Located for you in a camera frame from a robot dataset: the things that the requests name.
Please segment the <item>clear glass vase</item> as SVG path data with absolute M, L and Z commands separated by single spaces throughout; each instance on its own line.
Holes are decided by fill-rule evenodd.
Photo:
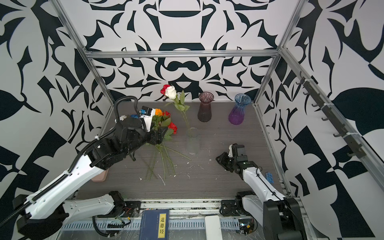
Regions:
M 187 152 L 190 155 L 197 155 L 200 151 L 200 134 L 197 128 L 189 128 L 186 141 Z

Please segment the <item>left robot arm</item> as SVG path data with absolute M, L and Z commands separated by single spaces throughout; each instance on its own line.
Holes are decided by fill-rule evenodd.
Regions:
M 168 127 L 152 130 L 143 128 L 143 124 L 138 119 L 118 121 L 110 131 L 86 145 L 70 167 L 47 186 L 29 196 L 17 196 L 13 200 L 14 212 L 1 221 L 1 227 L 16 219 L 18 233 L 24 238 L 44 240 L 62 226 L 83 218 L 120 215 L 125 201 L 117 191 L 79 202 L 69 197 L 126 156 L 133 157 L 143 145 L 162 143 Z

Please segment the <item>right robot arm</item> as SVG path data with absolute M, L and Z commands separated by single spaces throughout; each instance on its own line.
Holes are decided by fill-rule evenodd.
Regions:
M 229 151 L 223 152 L 216 161 L 225 171 L 239 175 L 251 188 L 238 192 L 234 200 L 221 202 L 222 216 L 252 217 L 241 224 L 242 234 L 250 234 L 261 227 L 266 240 L 307 239 L 298 201 L 273 187 L 263 175 L 262 168 L 248 159 L 244 145 L 230 145 Z

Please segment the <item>bunch of artificial flowers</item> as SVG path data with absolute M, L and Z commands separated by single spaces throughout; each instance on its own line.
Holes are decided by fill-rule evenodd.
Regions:
M 141 118 L 146 123 L 147 130 L 158 134 L 153 144 L 146 143 L 147 146 L 151 145 L 154 148 L 153 158 L 147 164 L 146 179 L 160 178 L 162 183 L 165 184 L 167 176 L 175 177 L 177 175 L 175 170 L 176 165 L 170 153 L 175 153 L 189 161 L 191 158 L 166 145 L 166 142 L 171 141 L 173 136 L 178 132 L 178 127 L 174 124 L 169 112 L 162 111 L 158 108 L 142 107 L 140 113 L 142 114 Z

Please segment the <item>blue purple glass vase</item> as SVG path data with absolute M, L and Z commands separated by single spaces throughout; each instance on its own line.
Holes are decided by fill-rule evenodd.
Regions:
M 229 114 L 229 122 L 233 125 L 240 125 L 245 118 L 245 108 L 252 102 L 246 94 L 237 94 L 235 96 L 235 106 Z

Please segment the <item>dark purple glass vase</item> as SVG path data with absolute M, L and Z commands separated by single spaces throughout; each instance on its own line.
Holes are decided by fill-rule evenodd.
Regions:
M 199 95 L 200 108 L 198 111 L 198 119 L 205 123 L 209 122 L 212 118 L 211 103 L 214 100 L 214 95 L 210 92 L 203 92 Z

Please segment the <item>white rectangular device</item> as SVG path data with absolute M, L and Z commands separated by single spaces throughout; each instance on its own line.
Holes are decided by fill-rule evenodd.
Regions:
M 220 217 L 217 215 L 205 217 L 206 240 L 223 240 Z

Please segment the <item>blue book yellow label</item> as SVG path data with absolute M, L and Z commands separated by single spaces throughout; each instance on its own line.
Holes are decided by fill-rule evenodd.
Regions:
M 170 210 L 145 210 L 139 240 L 167 240 Z

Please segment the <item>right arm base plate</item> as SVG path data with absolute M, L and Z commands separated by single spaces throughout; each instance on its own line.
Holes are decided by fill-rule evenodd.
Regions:
M 224 217 L 245 216 L 236 200 L 221 200 L 219 213 Z

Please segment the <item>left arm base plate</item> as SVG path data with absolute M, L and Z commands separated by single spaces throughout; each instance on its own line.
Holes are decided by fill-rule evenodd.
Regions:
M 120 207 L 114 207 L 113 210 L 106 215 L 97 215 L 98 218 L 114 218 L 114 217 L 136 217 L 139 215 L 141 210 L 141 201 L 125 201 Z

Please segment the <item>black wall hook rail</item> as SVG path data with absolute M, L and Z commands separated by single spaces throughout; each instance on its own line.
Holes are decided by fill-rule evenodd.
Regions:
M 374 149 L 369 146 L 363 136 L 347 121 L 335 104 L 325 95 L 316 82 L 308 78 L 302 71 L 299 72 L 300 81 L 297 83 L 304 87 L 305 96 L 310 96 L 315 103 L 314 108 L 320 109 L 325 115 L 323 121 L 329 121 L 336 129 L 335 138 L 342 138 L 352 150 L 351 157 L 357 157 L 381 189 L 384 188 L 384 162 Z

